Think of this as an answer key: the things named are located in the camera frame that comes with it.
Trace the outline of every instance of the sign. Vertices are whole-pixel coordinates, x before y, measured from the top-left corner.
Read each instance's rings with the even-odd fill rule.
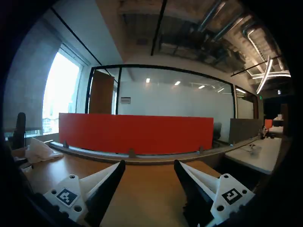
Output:
[[[122,104],[130,104],[130,97],[121,97]]]

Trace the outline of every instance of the wooden desk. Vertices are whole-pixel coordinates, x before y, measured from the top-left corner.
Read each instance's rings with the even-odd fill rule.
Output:
[[[220,176],[201,161],[186,164]],[[34,192],[45,193],[71,173],[83,178],[110,165],[64,154],[61,159],[34,164],[28,179]],[[185,203],[186,195],[173,165],[127,165],[101,226],[185,227]]]
[[[262,147],[259,155],[251,155],[249,152],[239,148],[225,153],[225,156],[259,172],[271,174],[276,165],[281,142],[281,138],[256,140],[253,144]]]

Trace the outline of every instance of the orange privacy screen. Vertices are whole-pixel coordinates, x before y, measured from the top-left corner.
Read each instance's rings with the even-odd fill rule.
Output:
[[[264,123],[264,126],[266,128],[271,128],[272,127],[272,120],[269,120],[269,119],[265,119],[265,123]]]
[[[174,154],[211,149],[213,118],[59,114],[59,138],[89,150]]]

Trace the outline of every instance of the wooden door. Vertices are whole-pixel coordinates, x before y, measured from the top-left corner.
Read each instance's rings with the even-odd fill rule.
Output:
[[[113,90],[114,77],[95,70],[89,100],[89,113],[111,114]]]

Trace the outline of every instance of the gray partition panel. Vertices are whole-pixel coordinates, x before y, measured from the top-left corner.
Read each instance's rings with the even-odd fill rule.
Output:
[[[229,143],[234,144],[258,135],[263,121],[259,119],[230,119]]]

